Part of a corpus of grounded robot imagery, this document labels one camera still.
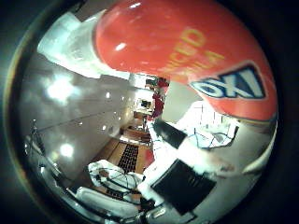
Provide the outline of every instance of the ceiling light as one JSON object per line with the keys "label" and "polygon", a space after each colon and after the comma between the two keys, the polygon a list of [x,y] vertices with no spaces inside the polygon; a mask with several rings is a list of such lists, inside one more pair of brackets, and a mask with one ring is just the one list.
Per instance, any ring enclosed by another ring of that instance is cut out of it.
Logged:
{"label": "ceiling light", "polygon": [[63,156],[72,157],[74,148],[69,144],[64,144],[60,147],[60,152]]}
{"label": "ceiling light", "polygon": [[73,90],[74,87],[68,80],[60,78],[47,88],[47,94],[52,99],[64,102],[73,93]]}

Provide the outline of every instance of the oki logo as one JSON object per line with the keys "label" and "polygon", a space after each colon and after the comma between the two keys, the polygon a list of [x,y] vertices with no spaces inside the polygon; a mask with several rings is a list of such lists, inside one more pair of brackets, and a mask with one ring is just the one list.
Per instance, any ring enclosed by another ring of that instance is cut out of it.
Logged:
{"label": "oki logo", "polygon": [[197,91],[215,98],[263,99],[265,97],[262,81],[253,65],[242,67],[219,79],[207,78],[191,83]]}

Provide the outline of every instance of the cable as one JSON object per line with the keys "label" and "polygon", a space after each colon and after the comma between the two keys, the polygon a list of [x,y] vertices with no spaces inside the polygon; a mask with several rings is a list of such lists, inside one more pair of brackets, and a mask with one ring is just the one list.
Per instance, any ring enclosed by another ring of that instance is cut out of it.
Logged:
{"label": "cable", "polygon": [[[129,193],[130,193],[130,192],[131,192],[131,193],[134,193],[134,194],[139,194],[139,193],[140,193],[139,191],[136,191],[136,190],[134,190],[134,189],[130,189],[130,188],[129,188],[128,177],[126,176],[126,174],[122,173],[121,171],[116,170],[116,169],[111,169],[111,168],[98,168],[98,169],[99,169],[99,170],[111,170],[111,171],[117,171],[117,172],[121,173],[121,175],[124,175],[124,177],[126,178],[126,185],[127,185],[127,187],[125,187],[124,185],[122,185],[122,184],[120,184],[120,183],[115,182],[113,179],[116,178],[116,176],[113,177],[113,178],[109,178],[109,177],[107,177],[107,180],[110,181],[112,184],[117,185],[117,186],[119,186],[119,187],[121,187],[121,188],[129,189],[129,190],[130,190],[130,191],[128,191]],[[135,180],[135,178],[134,178],[133,175],[130,175],[130,176],[131,176],[131,177],[133,178],[133,180],[135,181],[135,188],[136,188],[136,187],[137,187],[137,182],[136,182],[136,180]]]}

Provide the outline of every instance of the blue logo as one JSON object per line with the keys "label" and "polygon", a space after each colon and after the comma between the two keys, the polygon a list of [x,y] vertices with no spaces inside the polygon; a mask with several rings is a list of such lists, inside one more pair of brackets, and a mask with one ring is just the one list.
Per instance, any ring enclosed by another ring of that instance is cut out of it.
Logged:
{"label": "blue logo", "polygon": [[263,99],[263,84],[253,65],[244,66],[219,78],[206,78],[191,83],[201,93],[215,98]]}

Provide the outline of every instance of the fisheye lens view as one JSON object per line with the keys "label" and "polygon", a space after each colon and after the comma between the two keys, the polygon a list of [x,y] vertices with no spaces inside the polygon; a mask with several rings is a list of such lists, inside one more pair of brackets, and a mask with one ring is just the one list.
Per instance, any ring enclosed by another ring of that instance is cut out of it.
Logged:
{"label": "fisheye lens view", "polygon": [[26,160],[62,206],[207,224],[261,176],[277,107],[261,46],[222,5],[88,0],[43,34],[18,111]]}

